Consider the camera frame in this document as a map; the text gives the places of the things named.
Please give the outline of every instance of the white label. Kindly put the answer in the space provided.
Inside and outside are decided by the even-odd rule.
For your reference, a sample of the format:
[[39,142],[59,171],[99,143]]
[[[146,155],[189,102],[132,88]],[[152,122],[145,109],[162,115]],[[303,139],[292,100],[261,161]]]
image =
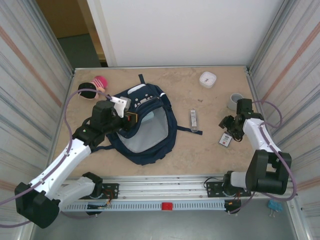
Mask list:
[[229,143],[232,139],[232,136],[230,136],[229,134],[227,133],[224,133],[219,141],[219,143],[225,147],[228,147],[229,146]]
[[197,126],[196,110],[191,110],[191,127]]

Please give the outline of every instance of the small box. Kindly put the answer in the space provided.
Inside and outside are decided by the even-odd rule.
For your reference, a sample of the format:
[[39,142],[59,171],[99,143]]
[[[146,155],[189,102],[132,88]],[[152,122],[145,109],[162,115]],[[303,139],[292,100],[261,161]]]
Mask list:
[[232,136],[228,132],[224,132],[219,143],[225,147],[228,147],[229,143],[231,142],[231,139],[232,139]]

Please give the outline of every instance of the beige tabletop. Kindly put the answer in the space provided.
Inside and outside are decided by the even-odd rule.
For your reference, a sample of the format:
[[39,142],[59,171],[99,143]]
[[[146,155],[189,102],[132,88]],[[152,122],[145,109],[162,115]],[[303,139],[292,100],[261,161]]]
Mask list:
[[[199,77],[205,71],[214,73],[217,80],[210,89],[199,84]],[[115,149],[100,150],[90,154],[72,172],[79,177],[86,172],[98,176],[152,176],[152,175],[198,175],[222,174],[228,170],[246,171],[253,156],[249,140],[231,141],[229,147],[218,142],[224,133],[218,124],[227,115],[235,116],[235,111],[227,108],[232,93],[240,93],[252,98],[244,68],[239,66],[177,67],[177,68],[101,68],[78,69],[71,92],[78,85],[101,75],[108,80],[106,93],[115,95],[140,83],[138,74],[143,74],[146,83],[158,85],[171,101],[178,125],[190,126],[190,109],[197,111],[199,129],[203,135],[177,131],[175,146],[165,158],[154,164],[136,165]],[[91,116],[96,100],[86,100],[75,96],[67,109],[67,120],[74,132],[84,119]],[[68,131],[62,124],[55,157],[68,143]],[[101,145],[109,145],[106,139]]]

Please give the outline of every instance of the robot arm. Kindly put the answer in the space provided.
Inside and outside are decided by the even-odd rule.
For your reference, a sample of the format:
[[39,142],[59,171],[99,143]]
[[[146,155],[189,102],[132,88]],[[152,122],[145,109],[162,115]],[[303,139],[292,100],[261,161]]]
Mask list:
[[[225,179],[228,179],[230,185],[249,191],[283,195],[287,189],[289,173],[271,146],[282,156],[289,168],[292,159],[288,153],[282,152],[275,145],[264,125],[263,116],[253,112],[252,100],[245,98],[238,100],[236,117],[226,116],[219,126],[227,128],[227,132],[237,142],[241,142],[243,135],[246,134],[255,150],[246,172],[227,173]],[[274,171],[267,171],[268,164]]]
[[[64,187],[62,184],[76,166],[104,141],[106,134],[119,129],[128,131],[137,123],[137,115],[125,111],[126,104],[126,100],[116,97],[112,97],[110,101],[96,103],[92,109],[92,116],[72,135],[70,151],[67,152],[67,146],[51,165],[28,185],[21,182],[15,188],[14,193],[18,195],[31,186],[42,183],[16,198],[16,210],[19,214],[39,227],[46,228],[65,206],[84,196],[98,197],[101,194],[102,178],[91,172],[85,173],[73,184]],[[43,180],[53,169],[55,171]]]

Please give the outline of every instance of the backpack strap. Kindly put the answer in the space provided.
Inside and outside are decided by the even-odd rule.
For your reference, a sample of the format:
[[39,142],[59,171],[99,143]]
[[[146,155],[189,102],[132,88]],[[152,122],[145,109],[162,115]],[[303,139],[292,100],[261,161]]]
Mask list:
[[139,79],[140,79],[141,84],[146,84],[144,76],[142,74],[139,74]]
[[176,126],[176,129],[180,130],[180,131],[190,132],[190,133],[193,133],[193,134],[198,134],[198,135],[202,135],[203,134],[202,131],[193,132],[193,131],[191,131],[190,128],[187,128],[187,127],[184,127],[184,126],[179,126],[179,125]]
[[114,149],[114,148],[115,148],[115,147],[112,146],[112,145],[109,145],[109,146],[97,146],[97,147],[95,148],[95,150],[93,150],[91,153],[95,153],[95,152],[97,152],[97,151],[99,151],[99,150],[101,150],[101,149],[110,150],[110,149]]

